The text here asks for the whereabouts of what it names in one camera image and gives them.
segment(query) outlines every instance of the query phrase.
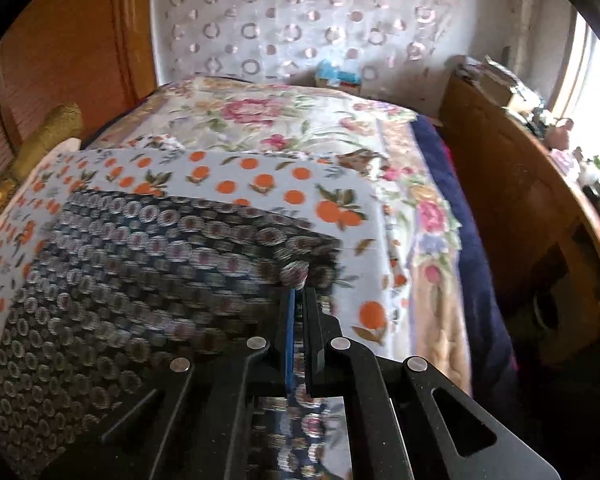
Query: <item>metal screw head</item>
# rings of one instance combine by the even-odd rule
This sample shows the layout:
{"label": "metal screw head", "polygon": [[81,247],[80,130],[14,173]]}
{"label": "metal screw head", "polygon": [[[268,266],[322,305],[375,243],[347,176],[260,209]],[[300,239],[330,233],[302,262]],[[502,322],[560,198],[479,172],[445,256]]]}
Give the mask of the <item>metal screw head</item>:
{"label": "metal screw head", "polygon": [[190,366],[191,362],[189,362],[189,360],[186,357],[176,357],[169,364],[169,368],[171,368],[171,370],[177,373],[186,372],[187,370],[189,370]]}
{"label": "metal screw head", "polygon": [[331,346],[336,350],[347,350],[351,346],[351,341],[346,337],[334,337],[331,340]]}
{"label": "metal screw head", "polygon": [[267,340],[259,335],[255,335],[247,339],[247,346],[251,348],[251,350],[260,350],[267,345]]}
{"label": "metal screw head", "polygon": [[422,357],[409,357],[407,366],[414,372],[423,372],[427,369],[427,362]]}

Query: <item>wooden cabinet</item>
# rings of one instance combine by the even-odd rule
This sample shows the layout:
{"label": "wooden cabinet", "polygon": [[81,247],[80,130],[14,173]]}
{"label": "wooden cabinet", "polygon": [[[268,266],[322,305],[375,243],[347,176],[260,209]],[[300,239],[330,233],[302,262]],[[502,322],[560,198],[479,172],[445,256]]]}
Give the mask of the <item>wooden cabinet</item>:
{"label": "wooden cabinet", "polygon": [[547,150],[474,86],[452,77],[442,136],[487,252],[505,315],[568,274],[573,302],[540,343],[560,362],[600,338],[600,218]]}
{"label": "wooden cabinet", "polygon": [[150,0],[32,0],[0,40],[0,112],[25,139],[76,103],[83,139],[155,89]]}

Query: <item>bed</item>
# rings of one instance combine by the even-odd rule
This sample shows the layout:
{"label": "bed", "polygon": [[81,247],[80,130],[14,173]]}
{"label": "bed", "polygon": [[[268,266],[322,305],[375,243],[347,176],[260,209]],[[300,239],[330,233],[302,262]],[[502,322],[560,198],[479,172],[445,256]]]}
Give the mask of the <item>bed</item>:
{"label": "bed", "polygon": [[[237,238],[238,227],[256,241]],[[325,240],[333,251],[316,253]],[[257,257],[227,249],[245,243],[259,244]],[[312,257],[262,256],[282,243]],[[150,275],[176,272],[169,264],[187,283],[203,269],[212,309],[163,310],[153,293],[123,308],[114,298],[138,294],[124,279],[107,290],[85,277],[109,264],[102,276],[128,272],[106,255],[116,247],[126,264],[129,251],[149,255],[142,290],[155,290]],[[226,276],[261,288],[231,288]],[[244,337],[266,287],[306,280],[345,336],[394,360],[423,355],[498,418],[516,418],[484,250],[426,118],[331,89],[195,77],[155,91],[86,150],[43,164],[0,222],[0,450],[35,476],[153,366],[221,352]],[[268,445],[254,446],[254,478],[350,474],[342,402],[306,396],[301,355],[298,345],[294,394],[259,408]]]}

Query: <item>orange polka dot fabric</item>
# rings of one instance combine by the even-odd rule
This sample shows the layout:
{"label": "orange polka dot fabric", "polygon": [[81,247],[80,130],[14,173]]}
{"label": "orange polka dot fabric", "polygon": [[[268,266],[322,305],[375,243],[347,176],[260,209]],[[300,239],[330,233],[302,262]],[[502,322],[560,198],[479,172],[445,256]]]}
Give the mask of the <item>orange polka dot fabric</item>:
{"label": "orange polka dot fabric", "polygon": [[[43,186],[27,189],[10,213],[10,225],[1,226],[0,338],[13,292],[25,281],[68,195],[100,189],[250,205],[293,216],[313,231],[339,238],[342,252],[332,303],[343,334],[378,355],[403,360],[411,350],[412,335],[403,320],[410,312],[413,277],[398,250],[407,250],[413,241],[394,244],[396,237],[387,225],[395,216],[388,217],[386,205],[378,200],[378,185],[333,162],[155,148],[60,156],[46,170],[50,175]],[[8,272],[1,273],[2,268]],[[439,277],[433,270],[428,276]]]}
{"label": "orange polka dot fabric", "polygon": [[[274,207],[310,208],[312,213],[305,213],[308,217],[316,217],[351,243],[354,233],[361,233],[369,220],[361,209],[347,206],[343,196],[339,201],[333,193],[344,189],[338,183],[343,168],[366,174],[374,181],[373,193],[387,206],[382,220],[388,253],[382,257],[393,265],[378,280],[382,290],[391,291],[395,299],[385,304],[375,297],[356,298],[353,305],[336,298],[334,308],[355,311],[347,330],[374,351],[423,355],[469,393],[470,360],[457,272],[458,224],[431,178],[411,129],[413,120],[416,114],[412,110],[333,89],[194,76],[154,92],[110,126],[94,146],[145,148],[152,136],[162,137],[157,143],[172,136],[190,149],[187,156],[196,153],[192,164],[209,168],[212,166],[202,153],[220,150],[225,152],[227,167],[240,169],[239,180],[228,175],[218,179],[215,173],[208,178],[214,186],[220,180],[236,181],[237,190],[224,194],[226,200],[254,200],[256,196],[258,200],[275,199]],[[245,150],[254,152],[241,153]],[[382,160],[370,162],[365,151],[381,152]],[[258,156],[262,152],[277,159],[273,168],[262,164]],[[311,160],[293,160],[298,155]],[[119,165],[113,163],[107,171]],[[200,176],[191,175],[192,170],[188,169],[187,176],[192,179],[188,182],[204,186]],[[288,180],[280,180],[282,170]],[[270,174],[273,181],[266,177],[256,181],[264,174]],[[316,200],[302,184],[321,184],[328,194]],[[304,194],[302,204],[292,203],[300,200],[295,193],[287,195],[291,202],[285,200],[285,194],[293,190]],[[366,240],[357,240],[360,259],[378,246],[376,241]],[[346,267],[344,277],[357,275]],[[370,329],[362,323],[358,314],[366,301],[382,304],[385,328]]]}

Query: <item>wooden headboard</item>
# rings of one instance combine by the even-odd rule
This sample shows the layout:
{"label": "wooden headboard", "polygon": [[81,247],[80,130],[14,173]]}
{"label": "wooden headboard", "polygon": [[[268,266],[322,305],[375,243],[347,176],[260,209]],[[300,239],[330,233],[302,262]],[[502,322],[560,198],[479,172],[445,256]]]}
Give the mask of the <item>wooden headboard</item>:
{"label": "wooden headboard", "polygon": [[150,0],[32,0],[0,40],[0,172],[59,104],[82,139],[156,86]]}

